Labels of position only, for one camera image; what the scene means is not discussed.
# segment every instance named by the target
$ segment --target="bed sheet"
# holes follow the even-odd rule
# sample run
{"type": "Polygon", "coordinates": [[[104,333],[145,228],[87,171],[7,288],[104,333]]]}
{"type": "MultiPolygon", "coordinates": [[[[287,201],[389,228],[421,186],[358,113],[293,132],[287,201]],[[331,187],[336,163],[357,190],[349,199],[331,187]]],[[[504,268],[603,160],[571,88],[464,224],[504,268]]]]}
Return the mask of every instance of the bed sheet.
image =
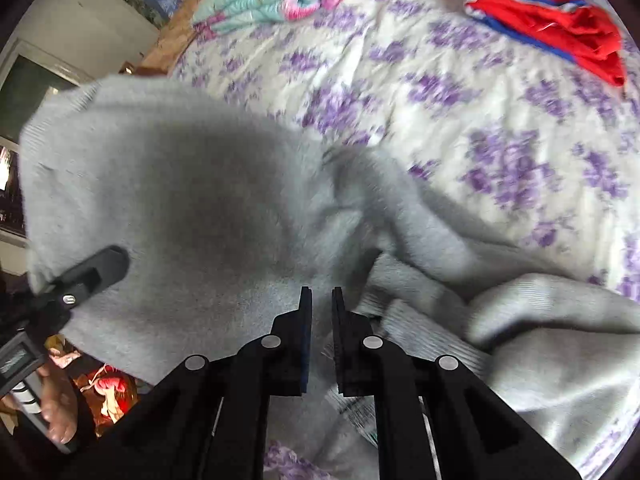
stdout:
{"type": "Polygon", "coordinates": [[[640,53],[624,89],[517,43],[463,0],[344,0],[197,38],[173,78],[328,144],[380,145],[571,276],[640,301],[640,53]]]}

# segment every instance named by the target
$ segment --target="wall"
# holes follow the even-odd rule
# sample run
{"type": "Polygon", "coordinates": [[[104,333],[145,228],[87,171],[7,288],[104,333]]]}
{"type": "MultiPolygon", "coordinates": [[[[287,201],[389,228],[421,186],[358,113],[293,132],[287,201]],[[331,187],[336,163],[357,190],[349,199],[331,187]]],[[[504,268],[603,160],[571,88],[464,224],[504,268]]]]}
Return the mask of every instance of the wall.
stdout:
{"type": "MultiPolygon", "coordinates": [[[[121,0],[35,0],[0,53],[0,65],[20,39],[100,78],[125,61],[139,62],[157,37],[158,30],[121,0]]],[[[26,272],[27,250],[21,238],[0,232],[4,272],[26,272]]]]}

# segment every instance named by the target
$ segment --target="folded red cloth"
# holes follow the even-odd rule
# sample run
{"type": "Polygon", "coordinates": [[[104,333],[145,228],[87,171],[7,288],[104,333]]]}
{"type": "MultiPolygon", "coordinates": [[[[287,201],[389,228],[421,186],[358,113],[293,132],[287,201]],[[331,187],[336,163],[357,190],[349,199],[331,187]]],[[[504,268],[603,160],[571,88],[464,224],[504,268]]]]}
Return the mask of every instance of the folded red cloth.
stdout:
{"type": "Polygon", "coordinates": [[[609,15],[585,0],[466,0],[465,10],[491,28],[564,57],[622,86],[622,38],[609,15]]]}

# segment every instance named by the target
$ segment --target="floral bed sheet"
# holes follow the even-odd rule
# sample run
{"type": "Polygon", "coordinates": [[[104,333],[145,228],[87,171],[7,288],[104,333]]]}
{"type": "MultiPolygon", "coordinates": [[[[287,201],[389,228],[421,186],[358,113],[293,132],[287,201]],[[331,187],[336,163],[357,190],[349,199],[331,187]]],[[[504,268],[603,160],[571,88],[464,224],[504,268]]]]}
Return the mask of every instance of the floral bed sheet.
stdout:
{"type": "MultiPolygon", "coordinates": [[[[619,18],[606,0],[587,0],[619,18]]],[[[517,43],[463,0],[344,0],[185,51],[173,78],[416,178],[580,280],[640,301],[640,52],[628,83],[517,43]]]]}

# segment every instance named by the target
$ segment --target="human hand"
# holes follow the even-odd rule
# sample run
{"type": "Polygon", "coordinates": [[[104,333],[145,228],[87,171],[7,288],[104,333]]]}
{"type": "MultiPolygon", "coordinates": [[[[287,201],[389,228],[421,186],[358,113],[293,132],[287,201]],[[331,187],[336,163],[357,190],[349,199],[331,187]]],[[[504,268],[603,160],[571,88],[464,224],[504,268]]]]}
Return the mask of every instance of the human hand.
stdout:
{"type": "MultiPolygon", "coordinates": [[[[38,368],[38,375],[42,378],[42,418],[49,423],[47,437],[52,442],[66,444],[78,428],[78,400],[73,386],[65,372],[51,360],[38,368]]],[[[2,401],[14,410],[20,409],[12,396],[2,401]]]]}

